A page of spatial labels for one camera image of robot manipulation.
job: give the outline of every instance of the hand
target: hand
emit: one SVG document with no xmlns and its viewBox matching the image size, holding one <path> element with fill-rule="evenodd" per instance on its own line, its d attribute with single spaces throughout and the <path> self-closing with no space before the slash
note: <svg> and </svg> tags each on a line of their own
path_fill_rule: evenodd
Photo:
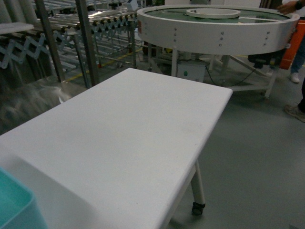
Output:
<svg viewBox="0 0 305 229">
<path fill-rule="evenodd" d="M 296 1 L 290 1 L 284 5 L 280 5 L 279 7 L 277 7 L 277 11 L 279 11 L 280 13 L 282 13 L 284 15 L 293 13 L 293 12 L 295 12 L 295 4 L 296 4 Z"/>
</svg>

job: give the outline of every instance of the yellow floor line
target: yellow floor line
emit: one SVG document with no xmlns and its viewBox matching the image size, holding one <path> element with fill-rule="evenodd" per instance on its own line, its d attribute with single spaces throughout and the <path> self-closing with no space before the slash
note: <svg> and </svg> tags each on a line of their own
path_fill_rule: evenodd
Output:
<svg viewBox="0 0 305 229">
<path fill-rule="evenodd" d="M 120 60 L 120 59 L 123 59 L 123 58 L 125 58 L 125 57 L 127 57 L 127 56 L 130 56 L 130 55 L 132 55 L 132 53 L 129 53 L 129 54 L 120 56 L 120 57 L 118 57 L 117 59 Z M 114 63 L 114 62 L 115 62 L 115 61 L 109 61 L 109 62 L 107 62 L 107 63 L 102 64 L 101 67 L 105 67 L 105 66 L 107 66 L 107 65 L 109 65 L 109 64 L 112 64 L 112 63 Z M 77 75 L 75 75 L 75 76 L 73 76 L 73 77 L 67 79 L 66 81 L 69 82 L 69 81 L 75 80 L 75 79 L 77 79 L 77 78 L 79 78 L 79 77 L 81 77 L 81 76 L 82 76 L 82 73 L 77 74 Z"/>
</svg>

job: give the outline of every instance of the jeans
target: jeans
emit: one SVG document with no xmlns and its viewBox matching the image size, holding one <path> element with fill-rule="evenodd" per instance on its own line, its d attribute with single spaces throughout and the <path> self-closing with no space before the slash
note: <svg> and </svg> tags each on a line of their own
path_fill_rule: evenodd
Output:
<svg viewBox="0 0 305 229">
<path fill-rule="evenodd" d="M 305 36 L 303 37 L 303 40 L 300 43 L 300 47 L 296 52 L 294 61 L 292 62 L 291 65 L 290 72 L 299 73 L 299 70 L 301 69 L 304 62 L 305 62 Z"/>
</svg>

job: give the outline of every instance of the orange object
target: orange object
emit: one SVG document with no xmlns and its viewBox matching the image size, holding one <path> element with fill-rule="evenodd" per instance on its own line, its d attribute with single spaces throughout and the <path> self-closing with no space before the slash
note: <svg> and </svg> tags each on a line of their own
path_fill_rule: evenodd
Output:
<svg viewBox="0 0 305 229">
<path fill-rule="evenodd" d="M 292 61 L 295 58 L 296 52 L 300 46 L 300 43 L 305 35 L 305 20 L 299 20 L 296 31 L 291 37 L 290 48 L 288 48 L 283 55 L 282 61 L 280 63 L 280 68 L 289 69 Z"/>
</svg>

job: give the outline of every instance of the table leg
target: table leg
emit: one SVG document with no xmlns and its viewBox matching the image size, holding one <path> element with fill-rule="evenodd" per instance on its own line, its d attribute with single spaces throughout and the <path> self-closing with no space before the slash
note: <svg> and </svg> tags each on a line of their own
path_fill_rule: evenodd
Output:
<svg viewBox="0 0 305 229">
<path fill-rule="evenodd" d="M 202 215 L 203 208 L 205 207 L 205 199 L 203 194 L 203 186 L 200 174 L 200 168 L 198 160 L 195 163 L 196 172 L 191 180 L 194 203 L 192 212 L 194 215 Z"/>
</svg>

